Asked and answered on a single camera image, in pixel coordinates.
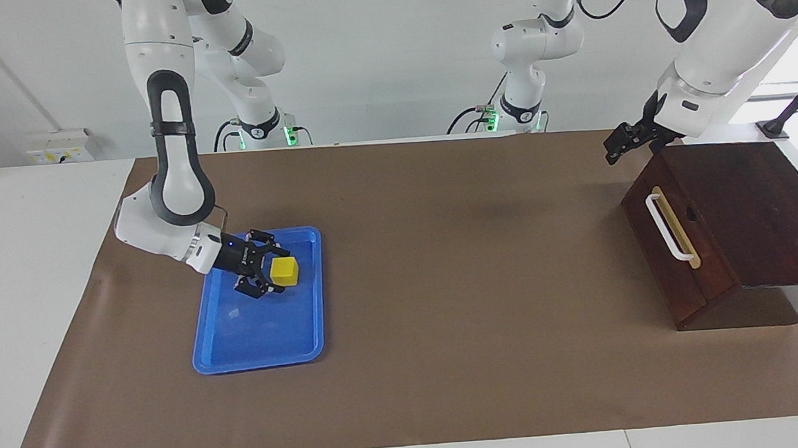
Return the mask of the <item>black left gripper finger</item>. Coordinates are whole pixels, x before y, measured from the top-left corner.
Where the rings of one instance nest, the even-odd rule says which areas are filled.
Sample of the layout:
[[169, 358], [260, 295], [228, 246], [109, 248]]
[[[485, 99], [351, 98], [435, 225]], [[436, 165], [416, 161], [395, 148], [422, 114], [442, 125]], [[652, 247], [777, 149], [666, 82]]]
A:
[[644, 144], [647, 144], [650, 140], [651, 138], [649, 136], [609, 136], [605, 141], [607, 163], [609, 165], [616, 164], [620, 157], [624, 156], [629, 151], [640, 149], [641, 146], [644, 146]]
[[605, 140], [606, 154], [618, 155], [644, 144], [643, 124], [620, 123]]

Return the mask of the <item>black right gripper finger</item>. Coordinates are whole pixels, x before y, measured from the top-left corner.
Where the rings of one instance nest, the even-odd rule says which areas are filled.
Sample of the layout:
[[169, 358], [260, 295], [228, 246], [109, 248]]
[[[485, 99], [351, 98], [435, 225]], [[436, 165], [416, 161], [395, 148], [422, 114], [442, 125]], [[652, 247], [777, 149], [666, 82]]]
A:
[[264, 232], [263, 230], [250, 229], [247, 231], [247, 243], [249, 245], [250, 254], [254, 257], [265, 257], [268, 255], [277, 257], [288, 257], [290, 251], [281, 247], [276, 242], [274, 234]]
[[271, 292], [282, 294], [286, 290], [285, 286], [276, 284], [269, 276], [263, 273], [248, 276], [239, 274], [236, 280], [234, 289], [238, 293], [253, 299], [260, 299], [261, 296]]

